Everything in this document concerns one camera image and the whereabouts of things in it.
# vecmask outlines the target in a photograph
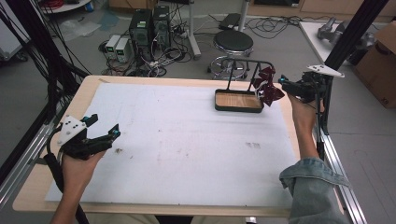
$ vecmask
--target cable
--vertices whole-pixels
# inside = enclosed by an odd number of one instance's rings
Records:
[[[59,125],[58,128],[54,129],[54,130],[49,134],[49,137],[48,137],[47,142],[46,142],[47,153],[49,153],[49,154],[51,153],[51,151],[50,151],[50,142],[51,142],[51,140],[52,140],[52,137],[53,137],[53,135],[55,135],[56,133],[58,133],[58,132],[61,131],[62,126],[63,126],[63,124],[61,123],[61,125]]]
[[[295,26],[300,29],[300,22],[306,19],[320,20],[329,18],[327,16],[319,18],[304,17],[300,18],[297,16],[291,17],[268,17],[268,18],[255,18],[246,23],[246,27],[249,28],[255,35],[265,38],[273,39],[282,33],[289,26]]]
[[[41,9],[45,10],[47,13],[53,13],[53,8],[40,8],[40,6],[38,4],[32,3],[33,6],[36,8],[37,11],[41,11]],[[79,60],[79,58],[73,53],[73,51],[66,45],[65,41],[64,41],[64,37],[62,35],[61,29],[59,27],[59,24],[56,20],[46,20],[46,18],[43,17],[43,15],[41,15],[41,20],[46,23],[46,28],[47,30],[49,30],[49,28],[55,33],[55,35],[61,40],[62,45],[64,46],[64,49],[66,50],[66,53],[68,55],[69,61],[71,64],[74,65],[73,59],[71,57],[71,55],[73,55],[73,57],[78,61],[78,63],[88,72],[88,74],[91,74],[91,72],[84,66],[84,64]]]
[[[201,24],[201,26],[200,27],[198,27],[197,29],[195,29],[194,30],[194,32],[197,32],[197,31],[199,31],[200,29],[212,29],[212,28],[218,28],[218,26],[217,27],[207,27],[207,28],[202,28],[206,23],[208,23],[208,22],[212,22],[212,21],[205,21],[204,23],[202,23]]]
[[[323,145],[323,141],[321,139],[321,132],[320,132],[320,128],[321,128],[321,124],[320,124],[320,95],[319,95],[319,90],[318,90],[318,85],[317,82],[312,78],[311,81],[313,83],[313,87],[315,90],[315,101],[317,104],[317,108],[316,108],[316,119],[317,119],[317,152],[319,157],[324,161],[324,145]]]
[[[157,42],[157,37],[158,37],[158,35],[160,34],[160,32],[152,39],[152,41],[151,41],[151,48],[150,48],[150,51],[149,51],[149,53],[151,54],[151,57],[154,59],[154,61],[157,61],[158,59],[155,59],[155,57],[154,57],[154,54],[153,54],[153,45],[154,45],[154,42]]]
[[[221,23],[221,21],[218,21],[218,19],[216,19],[214,16],[212,16],[212,15],[210,15],[210,14],[208,14],[208,16],[211,17],[211,18],[212,18],[213,20],[215,20],[216,22]]]

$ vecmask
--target metal stand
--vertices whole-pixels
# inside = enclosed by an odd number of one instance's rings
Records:
[[[241,11],[241,19],[239,20],[239,26],[238,26],[238,31],[243,32],[245,28],[245,20],[247,18],[248,14],[248,4],[250,3],[250,0],[245,0],[242,3],[242,11]]]
[[[199,50],[197,41],[194,36],[194,0],[190,0],[190,30],[187,30],[187,36],[190,40],[190,45],[194,53],[193,59],[198,60],[201,57],[201,51]]]
[[[242,10],[241,10],[241,19],[239,22],[239,27],[238,31],[243,32],[244,26],[245,26],[245,20],[246,16],[248,14],[248,4],[250,0],[244,0],[242,4]],[[190,45],[193,51],[193,59],[198,60],[201,57],[201,51],[199,50],[197,41],[195,40],[194,36],[194,0],[190,0],[190,29],[187,30],[187,36],[189,37],[190,40]]]
[[[340,40],[334,46],[325,64],[334,70],[338,70],[343,61],[347,58],[357,41],[363,36],[370,25],[373,23],[379,12],[387,4],[388,0],[365,0],[361,7],[356,12],[352,21],[344,31]],[[332,79],[333,77],[325,77],[327,83],[326,96],[324,98],[325,112],[321,117],[323,135],[321,138],[324,142],[324,149],[326,151],[326,159],[332,169],[339,175],[347,176],[343,165],[338,158],[337,152],[332,144],[332,139],[328,131],[328,117],[330,99],[332,93]],[[346,187],[339,187],[337,190],[341,193],[343,203],[349,213],[352,223],[363,224],[367,223],[355,193],[352,189]]]
[[[254,82],[256,81],[256,75],[260,73],[262,70],[262,65],[267,65],[271,67],[272,71],[275,71],[274,66],[266,61],[257,61],[257,60],[246,60],[246,59],[235,59],[235,58],[227,58],[224,57],[223,60],[227,61],[230,65],[230,75],[228,77],[227,89],[225,90],[216,90],[215,92],[215,108],[220,111],[235,111],[235,112],[247,112],[247,113],[261,113],[264,108],[264,102],[262,102],[261,98],[257,94],[257,89],[254,87]],[[236,91],[231,90],[231,82],[234,79],[233,72],[237,70],[236,64],[246,64],[246,68],[249,68],[249,64],[253,63],[255,65],[255,69],[248,85],[246,91]],[[222,98],[227,98],[227,103],[218,102],[218,95],[221,95]]]

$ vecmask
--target metal stool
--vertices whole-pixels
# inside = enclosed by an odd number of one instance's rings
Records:
[[[233,65],[233,56],[244,55],[249,56],[253,51],[253,39],[239,31],[226,30],[221,31],[215,35],[213,44],[216,49],[227,54],[227,56],[220,56],[213,60],[207,68],[208,73],[213,73],[214,78],[230,78],[230,73],[233,70],[234,79],[246,78],[247,69],[241,62]]]

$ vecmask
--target table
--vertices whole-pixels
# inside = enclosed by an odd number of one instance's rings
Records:
[[[138,85],[164,85],[183,87],[213,87],[225,89],[226,81],[217,80],[193,80],[172,78],[147,78],[147,77],[86,77],[78,90],[71,105],[65,114],[72,114],[76,118],[85,115],[95,91],[101,83],[130,83]],[[247,82],[233,82],[233,89],[244,90]],[[291,122],[290,104],[287,98],[279,101],[282,107],[282,115],[286,120],[290,141],[292,142],[294,155],[297,157],[297,140]],[[52,141],[51,147],[56,151],[56,141]],[[47,191],[52,182],[52,176],[47,166],[36,165],[24,183],[17,196],[13,208],[17,211],[54,211],[56,202],[44,201]],[[255,206],[201,206],[201,205],[154,205],[154,204],[128,204],[128,203],[83,203],[86,212],[97,213],[134,213],[155,215],[188,215],[188,216],[241,216],[241,217],[287,217],[288,208],[255,207]]]

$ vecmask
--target gray floor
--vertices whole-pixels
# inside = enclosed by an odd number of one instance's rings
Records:
[[[106,69],[106,60],[97,50],[99,44],[109,39],[111,34],[126,31],[130,21],[117,19],[107,10],[93,13],[75,10],[59,16],[60,21],[81,18],[101,23],[102,28],[91,36],[68,41],[67,45],[93,74],[101,74]],[[209,17],[196,19],[196,27],[210,20]],[[217,26],[214,22],[205,24],[205,27],[214,26]],[[273,63],[276,78],[284,74],[298,80],[308,64],[319,63],[299,28],[289,26],[274,39],[262,39],[249,30],[246,33],[252,36],[255,43],[251,58]],[[202,58],[167,66],[165,77],[212,78],[206,68],[221,53],[211,46],[211,36],[198,35],[196,38]],[[334,79],[329,117],[331,138],[368,223],[392,223],[396,220],[396,110],[384,108],[354,76],[352,67],[343,66],[340,72],[345,73],[346,77]],[[10,62],[0,67],[0,87],[0,119],[3,123],[0,130],[0,162],[3,163],[46,103],[47,83],[31,61]],[[16,193],[0,212],[1,223],[49,222],[51,214],[14,211],[12,201]],[[259,223],[285,222],[285,219],[259,218]]]

